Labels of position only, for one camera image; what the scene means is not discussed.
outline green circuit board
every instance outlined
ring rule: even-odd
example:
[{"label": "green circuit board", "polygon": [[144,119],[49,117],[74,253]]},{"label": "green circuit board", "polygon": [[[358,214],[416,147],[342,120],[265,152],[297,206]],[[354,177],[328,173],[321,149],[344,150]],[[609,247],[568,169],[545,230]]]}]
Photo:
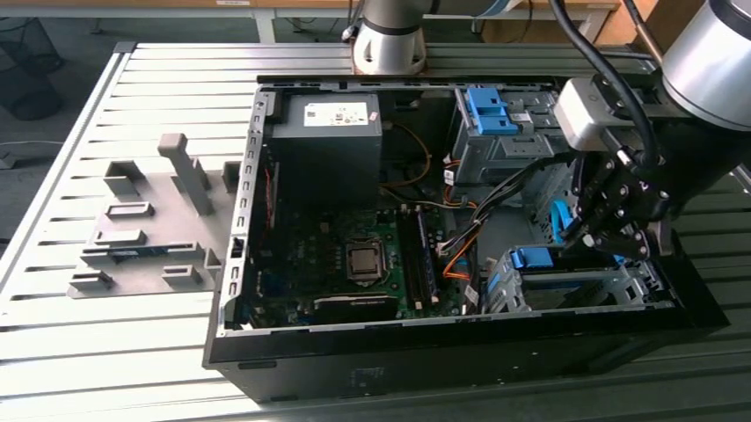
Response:
[{"label": "green circuit board", "polygon": [[[438,280],[438,303],[416,309],[409,301],[394,213],[386,209],[292,216],[281,248],[286,256],[260,275],[269,325],[309,324],[312,301],[328,295],[388,295],[398,303],[396,319],[456,315],[461,296],[453,280]],[[442,236],[440,210],[425,210],[424,219],[430,242],[437,242]],[[382,252],[382,275],[372,284],[357,284],[346,273],[346,246],[368,242]]]}]

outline trash bin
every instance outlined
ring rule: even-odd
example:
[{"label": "trash bin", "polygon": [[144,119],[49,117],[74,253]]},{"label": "trash bin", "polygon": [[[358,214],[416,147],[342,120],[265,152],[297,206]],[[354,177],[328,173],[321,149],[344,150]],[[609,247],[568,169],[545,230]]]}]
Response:
[{"label": "trash bin", "polygon": [[0,106],[18,120],[38,120],[57,113],[62,99],[46,76],[22,63],[0,50]]},{"label": "trash bin", "polygon": [[38,18],[0,18],[0,48],[33,73],[45,75],[63,65]]}]

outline motherboard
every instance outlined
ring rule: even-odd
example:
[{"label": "motherboard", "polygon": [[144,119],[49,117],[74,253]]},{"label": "motherboard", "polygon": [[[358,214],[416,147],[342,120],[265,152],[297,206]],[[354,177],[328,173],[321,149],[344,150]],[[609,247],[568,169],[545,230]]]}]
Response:
[{"label": "motherboard", "polygon": [[342,324],[457,315],[460,286],[433,256],[441,210],[402,207],[285,218],[281,251],[258,272],[260,326]]}]

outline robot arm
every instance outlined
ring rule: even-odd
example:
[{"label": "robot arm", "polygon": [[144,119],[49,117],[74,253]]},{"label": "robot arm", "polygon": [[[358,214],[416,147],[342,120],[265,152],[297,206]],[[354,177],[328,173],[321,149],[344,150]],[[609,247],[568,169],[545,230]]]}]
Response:
[{"label": "robot arm", "polygon": [[638,92],[657,165],[612,81],[570,79],[554,115],[574,161],[576,218],[568,247],[633,259],[672,253],[670,217],[751,151],[751,1],[709,0],[668,50],[661,75]]},{"label": "robot arm", "polygon": [[368,0],[353,46],[356,70],[366,75],[412,75],[424,67],[422,15],[480,16],[510,0]]}]

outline slotted aluminum surface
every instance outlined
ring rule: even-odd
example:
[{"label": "slotted aluminum surface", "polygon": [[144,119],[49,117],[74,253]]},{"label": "slotted aluminum surface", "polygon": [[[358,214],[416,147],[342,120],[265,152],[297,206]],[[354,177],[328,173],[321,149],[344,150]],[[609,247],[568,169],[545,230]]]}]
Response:
[{"label": "slotted aluminum surface", "polygon": [[[590,72],[561,47],[444,45],[429,55],[441,75]],[[751,200],[732,178],[677,222],[732,326],[590,378],[260,409],[200,367],[210,293],[65,297],[94,217],[113,201],[101,181],[109,161],[162,171],[157,138],[180,131],[188,153],[216,169],[244,151],[257,75],[349,72],[338,45],[141,44],[113,55],[0,263],[0,419],[748,420]]]}]

